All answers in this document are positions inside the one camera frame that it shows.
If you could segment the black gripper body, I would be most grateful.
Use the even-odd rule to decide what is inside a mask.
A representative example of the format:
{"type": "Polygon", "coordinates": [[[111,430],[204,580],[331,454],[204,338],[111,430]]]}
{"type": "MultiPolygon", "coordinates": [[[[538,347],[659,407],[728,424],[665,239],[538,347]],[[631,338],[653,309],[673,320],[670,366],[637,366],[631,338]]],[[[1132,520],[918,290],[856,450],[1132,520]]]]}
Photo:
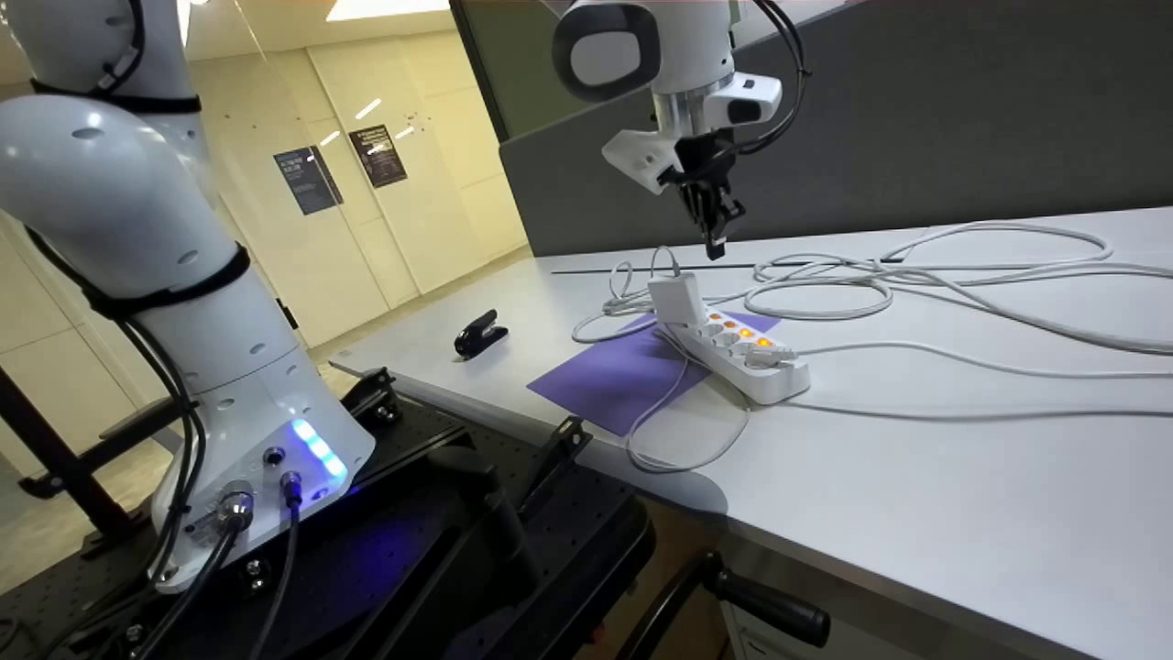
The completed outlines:
{"type": "Polygon", "coordinates": [[[728,186],[736,164],[733,133],[692,137],[673,143],[679,163],[664,174],[692,220],[736,220],[742,204],[728,186]]]}

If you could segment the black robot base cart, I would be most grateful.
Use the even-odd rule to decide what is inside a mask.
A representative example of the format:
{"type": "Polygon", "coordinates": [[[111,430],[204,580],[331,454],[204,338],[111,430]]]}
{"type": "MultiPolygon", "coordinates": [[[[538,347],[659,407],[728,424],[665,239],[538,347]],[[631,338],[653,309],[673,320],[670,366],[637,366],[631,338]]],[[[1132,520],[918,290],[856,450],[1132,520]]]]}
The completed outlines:
{"type": "Polygon", "coordinates": [[[570,660],[653,556],[643,507],[489,424],[399,396],[359,487],[195,600],[130,544],[3,597],[0,660],[570,660]]]}

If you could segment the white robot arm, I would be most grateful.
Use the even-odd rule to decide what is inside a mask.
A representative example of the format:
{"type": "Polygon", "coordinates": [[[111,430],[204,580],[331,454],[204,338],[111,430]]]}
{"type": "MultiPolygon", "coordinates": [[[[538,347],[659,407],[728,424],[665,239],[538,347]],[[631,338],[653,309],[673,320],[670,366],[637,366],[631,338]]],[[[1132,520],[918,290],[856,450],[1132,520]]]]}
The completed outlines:
{"type": "MultiPolygon", "coordinates": [[[[223,226],[174,0],[3,0],[31,87],[0,103],[0,204],[87,303],[138,331],[190,440],[151,504],[147,580],[182,595],[349,494],[375,437],[334,399],[305,342],[223,226]]],[[[604,163],[696,197],[709,248],[739,214],[728,141],[783,87],[733,67],[733,0],[570,0],[554,69],[580,98],[650,93],[656,126],[604,163]]]]}

